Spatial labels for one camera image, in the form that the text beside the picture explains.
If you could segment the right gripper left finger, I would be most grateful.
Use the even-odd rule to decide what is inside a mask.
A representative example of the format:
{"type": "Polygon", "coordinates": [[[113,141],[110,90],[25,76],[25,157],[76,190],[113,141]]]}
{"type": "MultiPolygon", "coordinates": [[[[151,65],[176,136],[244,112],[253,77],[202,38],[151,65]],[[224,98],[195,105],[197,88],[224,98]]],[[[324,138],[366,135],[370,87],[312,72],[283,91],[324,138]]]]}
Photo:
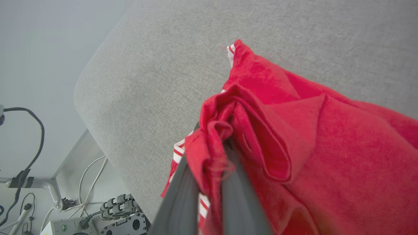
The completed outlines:
{"type": "Polygon", "coordinates": [[[183,156],[149,235],[197,235],[199,186],[183,156]]]}

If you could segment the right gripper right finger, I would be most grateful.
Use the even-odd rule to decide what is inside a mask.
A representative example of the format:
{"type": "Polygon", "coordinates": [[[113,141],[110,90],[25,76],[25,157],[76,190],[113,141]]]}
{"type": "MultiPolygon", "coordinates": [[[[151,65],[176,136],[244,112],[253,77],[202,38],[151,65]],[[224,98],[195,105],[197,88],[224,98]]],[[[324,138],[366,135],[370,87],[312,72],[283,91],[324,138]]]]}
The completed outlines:
{"type": "Polygon", "coordinates": [[[221,183],[224,235],[272,235],[268,217],[231,141],[224,142],[227,159],[234,170],[221,183]]]}

